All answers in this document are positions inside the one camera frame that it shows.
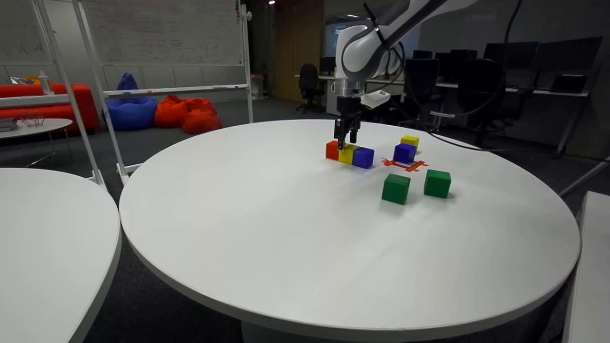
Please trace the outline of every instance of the gray floor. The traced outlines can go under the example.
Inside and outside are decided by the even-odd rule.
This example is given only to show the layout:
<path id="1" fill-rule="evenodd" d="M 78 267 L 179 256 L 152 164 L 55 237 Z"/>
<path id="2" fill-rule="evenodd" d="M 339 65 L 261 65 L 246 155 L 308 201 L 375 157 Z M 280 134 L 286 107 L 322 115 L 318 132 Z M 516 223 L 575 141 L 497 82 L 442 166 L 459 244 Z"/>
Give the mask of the gray floor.
<path id="1" fill-rule="evenodd" d="M 217 103 L 221 121 L 225 126 L 244 124 L 246 122 L 246 105 L 240 101 L 234 103 Z M 293 103 L 284 101 L 255 101 L 255 119 L 257 121 L 284 121 L 284 119 L 329 119 L 324 113 L 295 113 Z M 144 132 L 127 132 L 118 134 L 120 147 L 124 153 L 125 164 L 143 162 L 148 157 L 156 155 L 164 147 L 169 147 L 185 140 L 181 130 L 144 130 Z M 95 134 L 89 138 L 99 168 L 104 174 L 106 187 L 114 201 L 120 199 L 122 183 L 116 176 L 116 159 L 106 134 Z M 87 176 L 89 164 L 83 155 L 80 138 L 59 140 L 53 143 L 47 138 L 36 140 L 13 140 L 0 141 L 0 166 L 24 166 L 38 157 L 55 153 L 55 157 L 43 161 L 40 168 L 63 170 L 70 174 Z M 490 145 L 510 147 L 522 151 L 510 161 L 524 170 L 537 176 L 551 189 L 560 191 L 570 185 L 579 174 L 587 172 L 594 162 L 577 161 L 577 159 L 552 159 L 551 147 L 526 145 L 509 140 L 491 140 Z M 596 191 L 610 195 L 610 168 L 594 178 L 591 183 L 583 185 L 577 193 L 566 199 L 566 204 L 575 214 L 579 210 L 585 191 Z M 112 282 L 112 288 L 104 300 L 104 305 L 93 323 L 85 342 L 104 343 L 104 342 L 148 342 L 148 343 L 186 343 L 186 342 L 211 342 L 211 343 L 228 343 L 242 342 L 240 326 L 236 321 L 217 315 L 190 300 L 179 296 L 164 282 L 160 282 L 141 262 L 133 256 L 127 241 L 124 241 L 122 260 Z M 556 342 L 556 336 L 562 330 L 566 302 L 560 298 L 558 307 L 545 328 L 541 342 Z M 539 328 L 539 319 L 545 309 L 539 309 L 520 321 L 514 321 L 507 326 L 488 330 L 476 336 L 467 336 L 459 343 L 478 343 L 478 342 L 524 342 L 530 338 L 530 330 Z"/>

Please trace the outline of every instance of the yellow block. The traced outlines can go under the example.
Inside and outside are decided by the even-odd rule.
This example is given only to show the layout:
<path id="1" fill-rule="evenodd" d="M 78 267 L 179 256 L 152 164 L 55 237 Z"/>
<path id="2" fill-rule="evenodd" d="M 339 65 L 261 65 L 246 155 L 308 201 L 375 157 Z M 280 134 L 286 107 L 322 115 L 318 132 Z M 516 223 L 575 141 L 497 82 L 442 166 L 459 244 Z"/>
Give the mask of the yellow block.
<path id="1" fill-rule="evenodd" d="M 413 145 L 413 147 L 417 147 L 417 145 L 419 145 L 419 138 L 404 136 L 404 138 L 400 140 L 400 145 Z"/>
<path id="2" fill-rule="evenodd" d="M 343 151 L 339 151 L 339 162 L 350 166 L 354 162 L 354 151 L 356 145 L 345 145 Z"/>

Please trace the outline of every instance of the green block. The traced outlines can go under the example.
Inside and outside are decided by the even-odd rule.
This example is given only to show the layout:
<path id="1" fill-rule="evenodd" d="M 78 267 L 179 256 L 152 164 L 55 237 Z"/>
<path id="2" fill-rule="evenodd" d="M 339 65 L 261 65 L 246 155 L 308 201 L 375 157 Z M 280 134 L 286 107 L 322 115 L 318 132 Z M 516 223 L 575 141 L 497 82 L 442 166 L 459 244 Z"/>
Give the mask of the green block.
<path id="1" fill-rule="evenodd" d="M 411 183 L 409 178 L 402 178 L 396 174 L 388 174 L 383 181 L 381 199 L 394 204 L 406 204 L 408 185 Z"/>
<path id="2" fill-rule="evenodd" d="M 449 195 L 451 176 L 440 170 L 427 170 L 423 193 L 436 199 Z"/>

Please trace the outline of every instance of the blue beanbag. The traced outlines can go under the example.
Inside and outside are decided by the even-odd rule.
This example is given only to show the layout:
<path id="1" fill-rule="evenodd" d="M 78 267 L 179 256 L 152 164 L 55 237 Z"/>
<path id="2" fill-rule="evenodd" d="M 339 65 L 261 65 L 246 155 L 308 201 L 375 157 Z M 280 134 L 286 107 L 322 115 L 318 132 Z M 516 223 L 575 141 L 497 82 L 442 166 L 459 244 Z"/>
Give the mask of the blue beanbag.
<path id="1" fill-rule="evenodd" d="M 156 100 L 114 100 L 108 101 L 108 113 L 116 132 L 152 128 Z"/>

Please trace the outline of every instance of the red beanbag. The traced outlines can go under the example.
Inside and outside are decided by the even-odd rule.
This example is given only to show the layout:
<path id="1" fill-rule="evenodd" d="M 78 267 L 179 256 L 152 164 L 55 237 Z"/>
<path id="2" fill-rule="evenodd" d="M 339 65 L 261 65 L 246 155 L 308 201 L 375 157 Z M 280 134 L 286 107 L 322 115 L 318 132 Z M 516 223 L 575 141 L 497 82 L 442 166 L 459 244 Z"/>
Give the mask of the red beanbag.
<path id="1" fill-rule="evenodd" d="M 188 113 L 188 103 L 167 96 L 162 100 L 154 113 L 154 126 L 158 128 L 179 128 Z"/>
<path id="2" fill-rule="evenodd" d="M 185 134 L 196 136 L 223 126 L 207 100 L 188 100 L 188 107 L 190 111 L 183 121 Z"/>

